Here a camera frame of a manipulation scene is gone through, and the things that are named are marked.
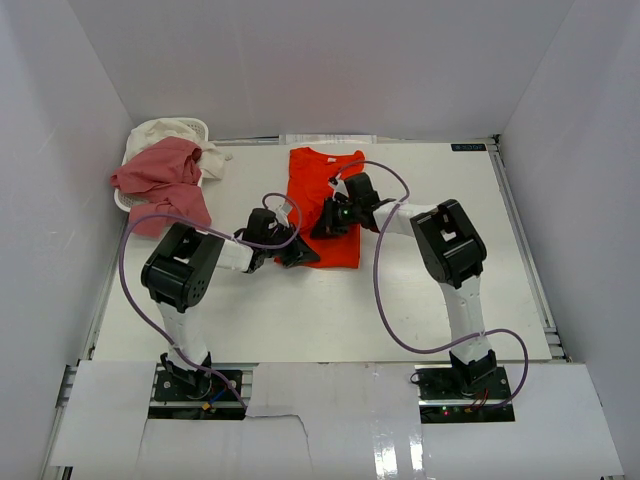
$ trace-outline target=white platform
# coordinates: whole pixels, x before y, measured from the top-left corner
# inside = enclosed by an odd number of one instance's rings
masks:
[[[135,470],[117,478],[142,480],[596,480],[623,473],[586,366],[532,365],[513,402],[515,422],[455,425],[419,424],[407,381],[412,367],[263,364],[254,372],[250,408],[257,404],[271,418],[146,420],[146,408],[136,409],[144,432],[112,429],[108,419],[133,410],[111,395],[110,383],[89,379],[105,404],[105,417],[91,421],[102,426],[84,436],[83,429],[70,431],[79,446],[60,463],[74,466],[74,480],[111,480],[114,466]],[[118,370],[129,383],[131,373]],[[509,365],[507,374],[514,384],[522,367]],[[84,400],[95,408],[91,397]],[[77,414],[69,411],[63,427],[67,421],[77,422]],[[107,436],[112,441],[99,438]],[[63,440],[57,449],[69,446]],[[133,440],[123,451],[120,445]]]
[[[359,146],[370,160],[393,167],[409,183],[412,203],[458,199],[484,239],[488,258],[481,295],[487,329],[507,327],[527,343],[534,360],[550,358],[536,302],[487,152],[454,153],[449,144]],[[319,151],[353,153],[352,145]],[[226,147],[234,158],[220,183],[205,182],[214,227],[233,232],[246,224],[266,192],[286,192],[289,146]],[[385,171],[367,166],[381,197],[401,187]],[[207,344],[220,362],[359,362],[426,360],[404,351],[388,336],[373,298],[371,265],[376,234],[364,231],[358,270],[284,270],[268,264],[253,275],[217,270],[198,306]],[[126,275],[133,295],[152,318],[157,308],[140,284],[140,272],[157,242],[132,237]],[[416,347],[450,340],[442,293],[428,275],[415,241],[385,238],[381,259],[384,305],[397,333]],[[491,342],[499,361],[519,360],[519,345],[508,336]],[[94,354],[100,360],[157,360],[165,342],[127,303],[114,281]],[[429,360],[447,359],[442,353]]]

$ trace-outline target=black mounting plate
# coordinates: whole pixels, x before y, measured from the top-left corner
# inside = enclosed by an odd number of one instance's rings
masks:
[[[242,370],[220,370],[225,377],[229,379],[229,381],[236,382],[236,390],[239,394],[242,395]],[[180,383],[176,382],[175,379],[166,371],[159,370],[158,376],[155,383],[155,389],[153,393],[153,399],[156,402],[191,402],[196,400],[196,398],[189,397],[184,392],[182,388],[180,388]],[[225,387],[224,382],[218,377],[211,378],[211,390],[213,393],[204,394],[202,400],[204,403],[206,400],[213,397],[216,393],[220,392]],[[216,402],[237,402],[238,400],[233,395],[231,391],[226,391],[222,394]]]
[[[473,385],[473,391],[462,390],[464,382],[460,374],[450,367],[416,370],[411,381],[418,386],[421,400],[437,403],[437,405],[420,406],[420,420],[423,424],[515,421],[511,404],[500,408],[486,405],[478,409],[474,408],[471,412],[465,411],[466,406],[471,405],[476,395],[484,392],[485,388],[487,400],[505,400],[511,395],[504,367],[498,367],[493,374],[476,382]]]

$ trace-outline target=white cloth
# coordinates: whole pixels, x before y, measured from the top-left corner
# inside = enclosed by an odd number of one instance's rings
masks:
[[[202,156],[198,161],[202,177],[222,180],[225,160],[231,159],[232,156],[225,156],[213,142],[200,138],[192,128],[174,118],[149,120],[131,130],[125,151],[127,162],[144,149],[167,137],[184,138],[198,145],[202,149]]]

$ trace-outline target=red t-shirt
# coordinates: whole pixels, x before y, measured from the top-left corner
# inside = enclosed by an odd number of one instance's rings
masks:
[[[293,198],[302,210],[301,237],[320,256],[320,261],[308,263],[309,267],[358,268],[359,225],[352,225],[349,232],[340,237],[319,240],[311,238],[311,230],[320,218],[324,200],[333,195],[329,178],[335,177],[343,166],[358,160],[364,160],[364,153],[360,150],[353,155],[326,155],[309,147],[291,150],[287,195]],[[354,165],[345,170],[341,178],[360,173],[363,167],[363,164]],[[298,225],[298,213],[295,208],[289,213],[289,221]]]

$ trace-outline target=white table surface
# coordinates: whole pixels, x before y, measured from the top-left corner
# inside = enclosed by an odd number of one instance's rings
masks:
[[[325,145],[329,154],[360,148],[369,160],[396,169],[412,189],[411,202],[436,204],[455,198],[483,238],[481,296],[487,330],[507,327],[525,340],[533,360],[550,358],[540,316],[487,152],[452,152],[449,144]],[[266,192],[286,192],[290,146],[225,147],[234,158],[221,182],[203,191],[213,226],[233,232],[245,226]],[[381,197],[400,196],[387,172],[366,167]],[[371,280],[376,234],[363,231],[358,270],[284,270],[269,262],[252,275],[216,270],[197,307],[214,362],[414,361],[388,336],[378,316]],[[140,283],[140,272],[157,241],[132,236],[126,278],[134,297],[152,318],[160,314]],[[385,311],[397,334],[416,347],[450,340],[440,288],[423,266],[415,240],[389,234],[381,256]],[[522,359],[509,336],[491,337],[499,361]],[[114,280],[94,359],[157,360],[164,340],[131,309]],[[447,360],[448,353],[429,357]]]

